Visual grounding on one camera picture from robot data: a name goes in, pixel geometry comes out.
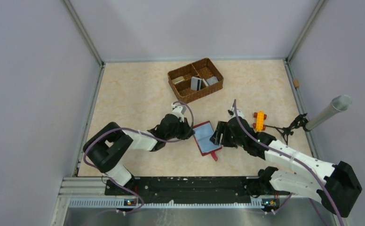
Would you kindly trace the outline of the red leather card holder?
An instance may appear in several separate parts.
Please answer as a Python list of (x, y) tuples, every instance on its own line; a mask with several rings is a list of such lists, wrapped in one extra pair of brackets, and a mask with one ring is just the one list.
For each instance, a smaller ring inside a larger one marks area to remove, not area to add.
[(210, 141), (214, 134), (214, 129), (210, 121), (197, 124), (193, 127), (194, 140), (198, 146), (201, 156), (210, 155), (214, 161), (218, 161), (216, 151), (222, 149), (220, 145), (215, 145)]

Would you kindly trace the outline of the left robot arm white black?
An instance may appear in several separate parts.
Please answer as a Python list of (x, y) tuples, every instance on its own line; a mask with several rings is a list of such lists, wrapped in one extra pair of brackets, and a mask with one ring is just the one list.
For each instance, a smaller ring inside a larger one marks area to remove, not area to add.
[(155, 152), (166, 143), (186, 140), (194, 134), (187, 119), (174, 114), (166, 114), (158, 125), (144, 132), (110, 122), (84, 144), (83, 161), (113, 179), (116, 189), (126, 195), (134, 188), (132, 174), (120, 163), (127, 150)]

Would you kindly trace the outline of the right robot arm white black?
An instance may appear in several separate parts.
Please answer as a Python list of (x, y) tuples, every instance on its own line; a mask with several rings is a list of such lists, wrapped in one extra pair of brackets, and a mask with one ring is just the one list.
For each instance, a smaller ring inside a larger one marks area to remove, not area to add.
[(296, 151), (271, 134), (255, 132), (242, 117), (219, 121), (210, 141), (224, 147), (241, 147), (251, 156), (288, 168), (259, 171), (259, 189), (265, 194), (286, 191), (305, 196), (346, 218), (362, 192), (350, 164), (333, 164)]

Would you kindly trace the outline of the striped grey card upright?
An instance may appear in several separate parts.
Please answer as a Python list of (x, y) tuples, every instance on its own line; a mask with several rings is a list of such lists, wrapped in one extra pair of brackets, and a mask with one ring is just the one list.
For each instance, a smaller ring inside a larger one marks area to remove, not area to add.
[(202, 87), (202, 79), (199, 77), (192, 77), (190, 82), (190, 88), (193, 91), (199, 91)]

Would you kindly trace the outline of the yellow toy brick car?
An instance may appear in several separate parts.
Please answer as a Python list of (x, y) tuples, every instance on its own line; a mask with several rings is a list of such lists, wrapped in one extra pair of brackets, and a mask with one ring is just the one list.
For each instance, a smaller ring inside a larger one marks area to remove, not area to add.
[(255, 118), (255, 122), (253, 123), (254, 130), (256, 132), (264, 131), (266, 129), (264, 121), (267, 118), (267, 114), (265, 114), (263, 111), (258, 111), (254, 112), (253, 117)]

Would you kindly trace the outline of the brown wicker divided basket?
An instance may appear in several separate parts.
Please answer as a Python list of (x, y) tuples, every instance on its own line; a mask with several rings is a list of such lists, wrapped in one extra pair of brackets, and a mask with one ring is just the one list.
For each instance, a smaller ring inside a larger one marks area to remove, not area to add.
[(167, 73), (177, 100), (193, 102), (223, 88), (224, 77), (209, 58), (203, 58)]

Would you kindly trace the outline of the black mini tripod stand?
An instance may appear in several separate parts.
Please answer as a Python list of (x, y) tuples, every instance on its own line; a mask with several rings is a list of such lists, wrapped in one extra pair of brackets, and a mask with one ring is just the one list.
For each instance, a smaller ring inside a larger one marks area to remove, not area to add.
[(286, 144), (288, 144), (289, 136), (294, 134), (294, 129), (303, 128), (304, 131), (309, 131), (305, 128), (306, 124), (309, 120), (306, 118), (307, 113), (299, 114), (288, 127), (275, 127), (270, 125), (265, 125), (267, 128), (273, 128), (278, 131), (278, 133), (282, 136), (283, 140)]

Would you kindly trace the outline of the small tan block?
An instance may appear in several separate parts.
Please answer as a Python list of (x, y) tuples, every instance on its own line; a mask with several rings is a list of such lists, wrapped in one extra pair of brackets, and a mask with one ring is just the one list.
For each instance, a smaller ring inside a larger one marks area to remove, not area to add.
[(297, 88), (299, 88), (300, 83), (297, 79), (293, 79), (293, 85), (294, 85), (294, 88), (297, 89)]

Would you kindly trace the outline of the silver metal tube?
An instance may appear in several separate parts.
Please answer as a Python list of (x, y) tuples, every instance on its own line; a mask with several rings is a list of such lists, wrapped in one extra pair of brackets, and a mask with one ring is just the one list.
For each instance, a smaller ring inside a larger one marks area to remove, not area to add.
[(348, 95), (340, 95), (331, 100), (330, 104), (324, 108), (316, 117), (312, 118), (304, 126), (306, 131), (311, 131), (326, 120), (338, 113), (348, 110), (352, 104), (352, 99)]

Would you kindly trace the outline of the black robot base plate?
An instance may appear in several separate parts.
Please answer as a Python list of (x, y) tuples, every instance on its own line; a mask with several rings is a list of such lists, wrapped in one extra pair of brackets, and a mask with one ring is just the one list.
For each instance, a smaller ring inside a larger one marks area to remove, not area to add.
[(119, 188), (106, 183), (105, 195), (127, 196), (133, 193), (146, 204), (230, 204), (249, 203), (262, 195), (288, 195), (277, 192), (258, 177), (135, 177)]

